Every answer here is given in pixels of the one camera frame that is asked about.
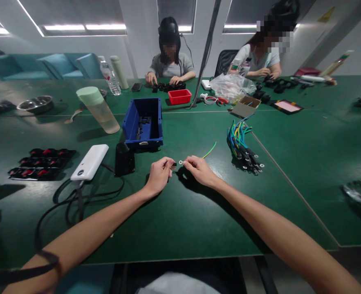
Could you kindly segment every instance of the white wall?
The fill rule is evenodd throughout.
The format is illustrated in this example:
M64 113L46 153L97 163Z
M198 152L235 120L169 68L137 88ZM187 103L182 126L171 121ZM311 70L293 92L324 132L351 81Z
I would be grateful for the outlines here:
M294 34L293 49L281 54L284 75L293 74L340 20L345 18L361 0L316 0L302 25ZM203 76L213 76L218 55L225 49L239 49L251 37L250 34L222 34L231 0L222 0L213 33L213 43ZM0 22L11 33L0 37L0 49L5 53L62 53L92 52L121 58L126 76L144 77L152 58L158 54L158 20L156 0L120 0L127 36L86 36L43 38L23 9L15 0L0 0ZM213 12L214 0L197 0L194 34L184 35L192 53L197 75L200 70L206 37ZM317 23L332 6L336 9L327 24ZM189 51L182 39L182 52Z
M325 57L318 69L326 69L347 50L354 50L334 75L361 75L361 22Z

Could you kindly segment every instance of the floor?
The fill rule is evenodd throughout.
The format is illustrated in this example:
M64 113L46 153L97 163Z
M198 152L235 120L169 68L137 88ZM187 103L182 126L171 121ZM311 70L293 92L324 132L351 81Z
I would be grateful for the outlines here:
M343 248L331 255L361 283L361 247ZM315 293L302 277L283 263L277 256L265 255L279 293ZM240 258L247 293L265 293L256 264L252 257Z

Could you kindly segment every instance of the blue plastic bin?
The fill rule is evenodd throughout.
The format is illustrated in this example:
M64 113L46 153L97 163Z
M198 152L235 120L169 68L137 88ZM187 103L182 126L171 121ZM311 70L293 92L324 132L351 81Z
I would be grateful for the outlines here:
M151 121L142 124L141 138L137 140L139 118L148 116L151 117ZM160 98L132 99L122 124L126 145L131 149L163 145L162 118Z

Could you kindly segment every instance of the plastic bag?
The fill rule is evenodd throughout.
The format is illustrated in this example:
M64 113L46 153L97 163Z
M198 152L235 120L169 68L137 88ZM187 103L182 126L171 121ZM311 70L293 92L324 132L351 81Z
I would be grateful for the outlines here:
M257 87L254 83L237 74L220 74L210 81L210 86L217 97L225 98L235 104L240 98L253 93Z

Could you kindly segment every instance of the black phone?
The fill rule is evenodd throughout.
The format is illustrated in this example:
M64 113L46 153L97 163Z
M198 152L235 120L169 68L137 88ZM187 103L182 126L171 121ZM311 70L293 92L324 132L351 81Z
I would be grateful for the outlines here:
M115 176L124 176L135 172L134 152L125 143L116 145Z
M139 92L142 88L142 84L141 83L135 83L132 87L131 87L131 92Z

